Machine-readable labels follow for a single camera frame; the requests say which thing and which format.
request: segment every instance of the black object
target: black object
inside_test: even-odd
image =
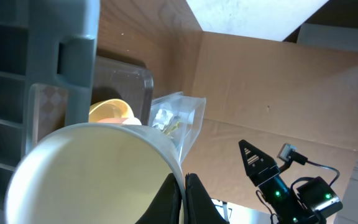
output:
[[[181,194],[178,183],[173,174],[168,174],[152,203],[136,223],[177,224],[180,205]]]
[[[329,217],[343,208],[339,197],[321,177],[298,187],[300,200],[312,211]]]
[[[279,168],[273,158],[249,142],[241,140],[239,147],[247,176],[260,189],[264,200],[271,204],[280,224],[326,223],[327,217],[342,209],[341,201],[321,177],[299,178],[290,189],[285,185],[279,173],[287,170],[293,161],[305,165],[307,157],[287,150],[283,153],[285,164]],[[298,187],[298,198],[293,186],[301,181],[307,183]]]
[[[216,210],[211,197],[196,174],[186,175],[188,224],[228,224]]]
[[[247,176],[256,187],[280,173],[277,163],[269,155],[245,140],[239,145]]]
[[[332,186],[333,183],[338,180],[339,176],[341,175],[340,171],[333,168],[333,167],[329,167],[329,166],[324,166],[324,165],[321,165],[321,164],[317,164],[315,162],[311,162],[311,161],[307,161],[308,164],[311,164],[313,166],[316,166],[316,167],[321,167],[321,168],[324,168],[324,169],[329,169],[329,170],[332,170],[332,171],[335,171],[336,172],[336,175],[334,177],[334,179],[329,183],[329,186]]]

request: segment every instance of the wooden surface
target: wooden surface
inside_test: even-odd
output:
[[[247,177],[242,163],[238,146],[241,139],[275,158],[278,165],[283,163],[276,158],[277,154],[288,142],[309,160],[337,168],[341,176],[333,189],[341,198],[357,159],[357,153],[350,150],[204,119],[200,135],[183,162],[183,173],[197,174],[212,198],[264,212],[268,211],[256,197],[257,188]],[[299,177],[319,175],[330,182],[335,172],[294,163],[280,174],[288,186]]]
[[[154,97],[190,94],[202,31],[185,0],[102,0],[98,54],[144,64]]]
[[[358,53],[205,33],[205,118],[358,150]]]

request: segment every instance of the gray shelf rack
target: gray shelf rack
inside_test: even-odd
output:
[[[34,145],[38,84],[68,91],[65,125],[88,121],[98,0],[0,0],[0,209]]]

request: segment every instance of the gray plastic shelf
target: gray plastic shelf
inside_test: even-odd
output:
[[[65,125],[88,121],[99,8],[95,0],[0,0],[0,208],[35,143],[38,84],[67,90]]]

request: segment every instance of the yellow bowl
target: yellow bowl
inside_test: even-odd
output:
[[[106,118],[134,118],[131,107],[123,100],[111,99],[95,103],[89,109],[89,122],[100,122]]]

